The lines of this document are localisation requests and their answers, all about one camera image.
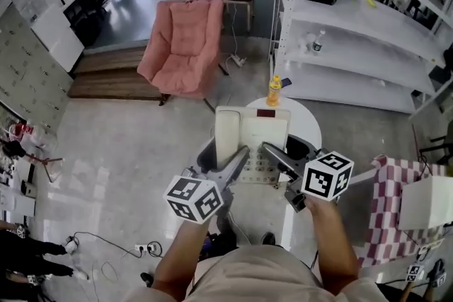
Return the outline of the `orange drink bottle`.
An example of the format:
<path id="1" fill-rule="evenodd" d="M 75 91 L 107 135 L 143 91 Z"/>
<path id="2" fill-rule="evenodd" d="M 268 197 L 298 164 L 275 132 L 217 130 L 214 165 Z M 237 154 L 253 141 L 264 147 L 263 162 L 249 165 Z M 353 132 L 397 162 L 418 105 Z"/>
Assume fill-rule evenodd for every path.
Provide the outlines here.
<path id="1" fill-rule="evenodd" d="M 266 105 L 270 107 L 276 107 L 278 105 L 281 89 L 282 80 L 279 75 L 275 74 L 269 82 Z"/>

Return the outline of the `wooden step platform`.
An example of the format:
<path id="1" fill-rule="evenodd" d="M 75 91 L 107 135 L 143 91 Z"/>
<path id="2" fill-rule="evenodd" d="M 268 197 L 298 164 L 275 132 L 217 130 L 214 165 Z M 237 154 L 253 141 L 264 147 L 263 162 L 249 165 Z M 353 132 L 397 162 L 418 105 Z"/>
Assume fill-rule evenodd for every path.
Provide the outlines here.
<path id="1" fill-rule="evenodd" d="M 74 70 L 70 98 L 161 100 L 161 92 L 137 73 L 145 47 L 88 54 Z"/>

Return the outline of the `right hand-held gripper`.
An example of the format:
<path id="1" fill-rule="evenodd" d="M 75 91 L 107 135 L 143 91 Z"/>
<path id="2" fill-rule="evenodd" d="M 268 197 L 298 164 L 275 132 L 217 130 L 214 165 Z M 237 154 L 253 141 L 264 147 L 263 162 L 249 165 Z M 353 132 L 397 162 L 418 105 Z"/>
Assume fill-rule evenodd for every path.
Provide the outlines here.
<path id="1" fill-rule="evenodd" d="M 332 201 L 348 188 L 354 162 L 336 151 L 316 149 L 299 138 L 288 143 L 286 151 L 268 142 L 260 149 L 289 178 L 285 198 L 296 212 L 305 208 L 307 196 Z"/>

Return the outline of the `person's left forearm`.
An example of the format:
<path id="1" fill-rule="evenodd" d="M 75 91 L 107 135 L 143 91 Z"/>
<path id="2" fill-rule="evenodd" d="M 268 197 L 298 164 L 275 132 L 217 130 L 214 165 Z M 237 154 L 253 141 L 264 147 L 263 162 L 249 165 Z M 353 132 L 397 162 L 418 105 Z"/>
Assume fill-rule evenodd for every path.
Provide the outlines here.
<path id="1" fill-rule="evenodd" d="M 170 248 L 158 264 L 152 288 L 164 292 L 177 302 L 185 299 L 207 236 L 209 221 L 203 224 L 184 221 Z"/>

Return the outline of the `grey locker wall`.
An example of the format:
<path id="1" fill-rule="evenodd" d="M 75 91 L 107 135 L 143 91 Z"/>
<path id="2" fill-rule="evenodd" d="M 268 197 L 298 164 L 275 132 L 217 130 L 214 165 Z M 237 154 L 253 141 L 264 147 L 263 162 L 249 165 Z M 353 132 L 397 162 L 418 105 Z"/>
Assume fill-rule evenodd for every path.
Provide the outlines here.
<path id="1" fill-rule="evenodd" d="M 53 59 L 14 5 L 0 15 L 0 102 L 56 132 L 73 78 Z"/>

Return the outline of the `pink checkered tablecloth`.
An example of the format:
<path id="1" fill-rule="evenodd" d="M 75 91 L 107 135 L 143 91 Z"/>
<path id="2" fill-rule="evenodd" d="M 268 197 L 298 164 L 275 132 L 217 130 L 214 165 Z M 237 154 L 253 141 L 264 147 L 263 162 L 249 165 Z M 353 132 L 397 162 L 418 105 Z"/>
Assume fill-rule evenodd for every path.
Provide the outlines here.
<path id="1" fill-rule="evenodd" d="M 377 156 L 372 165 L 377 170 L 373 179 L 373 196 L 369 229 L 365 244 L 358 253 L 361 267 L 382 265 L 416 254 L 419 249 L 443 238 L 444 226 L 401 231 L 398 220 L 404 185 L 430 175 L 447 176 L 447 167 L 417 161 Z"/>

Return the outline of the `white box appliance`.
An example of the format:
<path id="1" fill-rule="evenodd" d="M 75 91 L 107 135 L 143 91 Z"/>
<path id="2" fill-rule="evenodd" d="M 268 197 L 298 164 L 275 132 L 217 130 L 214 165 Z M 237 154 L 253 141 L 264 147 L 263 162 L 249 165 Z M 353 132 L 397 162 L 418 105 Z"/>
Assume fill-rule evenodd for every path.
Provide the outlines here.
<path id="1" fill-rule="evenodd" d="M 398 228 L 429 229 L 453 222 L 453 178 L 430 175 L 403 186 Z"/>

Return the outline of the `red tripod stand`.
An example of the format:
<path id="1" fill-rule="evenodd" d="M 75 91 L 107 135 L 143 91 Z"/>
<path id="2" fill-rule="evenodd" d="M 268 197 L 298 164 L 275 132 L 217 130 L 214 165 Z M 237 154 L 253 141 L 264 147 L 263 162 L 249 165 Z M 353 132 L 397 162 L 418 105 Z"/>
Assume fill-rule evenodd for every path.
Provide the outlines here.
<path id="1" fill-rule="evenodd" d="M 24 158 L 43 167 L 50 183 L 57 178 L 53 168 L 61 166 L 63 158 L 52 156 L 57 147 L 56 136 L 38 124 L 12 124 L 7 130 L 8 153 L 13 158 Z"/>

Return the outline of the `white table frame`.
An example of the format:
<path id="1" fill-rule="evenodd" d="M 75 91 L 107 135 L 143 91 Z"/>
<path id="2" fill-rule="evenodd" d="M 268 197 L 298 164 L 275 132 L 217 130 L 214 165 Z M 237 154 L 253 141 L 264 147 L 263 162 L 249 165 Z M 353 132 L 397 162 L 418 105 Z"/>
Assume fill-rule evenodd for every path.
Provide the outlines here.
<path id="1" fill-rule="evenodd" d="M 363 173 L 357 174 L 355 176 L 352 176 L 351 179 L 350 179 L 350 182 L 349 182 L 349 186 L 355 185 L 357 183 L 364 182 L 364 181 L 369 180 L 369 179 L 372 179 L 374 177 L 374 175 L 376 174 L 376 171 L 377 170 L 375 168 L 373 168 L 373 169 L 368 170 L 366 172 L 363 172 Z"/>

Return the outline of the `person's beige shirt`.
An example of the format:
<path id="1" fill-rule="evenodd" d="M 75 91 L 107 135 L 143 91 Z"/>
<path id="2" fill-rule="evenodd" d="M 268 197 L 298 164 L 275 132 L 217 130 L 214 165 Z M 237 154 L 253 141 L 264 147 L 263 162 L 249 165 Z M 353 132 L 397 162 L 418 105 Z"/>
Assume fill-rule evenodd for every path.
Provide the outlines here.
<path id="1" fill-rule="evenodd" d="M 388 302 L 369 278 L 335 296 L 303 262 L 272 245 L 241 247 L 200 266 L 206 271 L 183 302 Z"/>

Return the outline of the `white metal shelving unit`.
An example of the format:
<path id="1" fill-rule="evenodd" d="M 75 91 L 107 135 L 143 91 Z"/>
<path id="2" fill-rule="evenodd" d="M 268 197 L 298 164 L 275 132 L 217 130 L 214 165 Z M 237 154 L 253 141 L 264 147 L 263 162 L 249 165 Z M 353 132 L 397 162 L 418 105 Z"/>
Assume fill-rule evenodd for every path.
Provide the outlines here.
<path id="1" fill-rule="evenodd" d="M 415 116 L 453 84 L 453 0 L 374 2 L 274 0 L 271 72 L 292 82 L 285 96 Z"/>

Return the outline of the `blue black waist device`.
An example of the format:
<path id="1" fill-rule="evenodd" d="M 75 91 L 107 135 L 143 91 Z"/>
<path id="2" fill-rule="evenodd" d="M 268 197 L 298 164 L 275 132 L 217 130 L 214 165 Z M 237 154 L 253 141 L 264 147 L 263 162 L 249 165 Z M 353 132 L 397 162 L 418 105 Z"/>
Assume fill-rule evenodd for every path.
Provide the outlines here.
<path id="1" fill-rule="evenodd" d="M 237 249 L 236 243 L 236 234 L 234 232 L 208 233 L 200 251 L 198 261 L 201 262 L 213 257 L 221 257 Z"/>

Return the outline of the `round white side table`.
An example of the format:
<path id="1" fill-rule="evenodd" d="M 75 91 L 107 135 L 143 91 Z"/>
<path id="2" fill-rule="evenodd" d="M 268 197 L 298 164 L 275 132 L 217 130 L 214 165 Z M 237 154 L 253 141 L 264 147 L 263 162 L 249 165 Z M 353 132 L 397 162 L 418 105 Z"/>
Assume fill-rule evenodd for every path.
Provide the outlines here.
<path id="1" fill-rule="evenodd" d="M 289 143 L 295 138 L 309 142 L 316 149 L 321 148 L 322 136 L 319 124 L 306 107 L 293 99 L 281 97 L 278 105 L 273 108 L 273 110 L 278 109 L 288 111 L 290 118 L 277 121 L 276 130 L 267 131 L 262 137 L 252 142 L 249 146 L 249 158 L 237 183 L 271 185 L 277 189 L 281 182 L 288 180 L 258 149 L 264 141 L 286 152 L 289 152 Z"/>

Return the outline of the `person's right forearm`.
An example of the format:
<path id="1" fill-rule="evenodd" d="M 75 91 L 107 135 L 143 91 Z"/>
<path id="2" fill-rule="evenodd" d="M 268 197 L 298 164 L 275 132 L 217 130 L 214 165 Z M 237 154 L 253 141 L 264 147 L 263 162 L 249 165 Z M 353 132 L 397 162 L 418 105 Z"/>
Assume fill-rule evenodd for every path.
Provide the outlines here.
<path id="1" fill-rule="evenodd" d="M 316 197 L 307 197 L 304 203 L 311 212 L 314 224 L 323 286 L 333 295 L 338 295 L 358 279 L 356 254 L 334 203 Z"/>

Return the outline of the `white desk telephone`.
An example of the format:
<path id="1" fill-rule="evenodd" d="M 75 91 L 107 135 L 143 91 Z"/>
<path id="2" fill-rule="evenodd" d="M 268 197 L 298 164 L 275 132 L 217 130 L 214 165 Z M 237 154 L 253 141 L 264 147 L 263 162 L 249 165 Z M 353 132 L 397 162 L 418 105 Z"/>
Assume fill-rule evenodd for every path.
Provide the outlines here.
<path id="1" fill-rule="evenodd" d="M 284 150 L 291 113 L 281 109 L 219 106 L 215 111 L 214 137 L 217 167 L 221 168 L 242 146 L 249 148 L 248 158 L 239 174 L 239 182 L 274 185 L 280 172 L 260 149 L 268 142 Z"/>

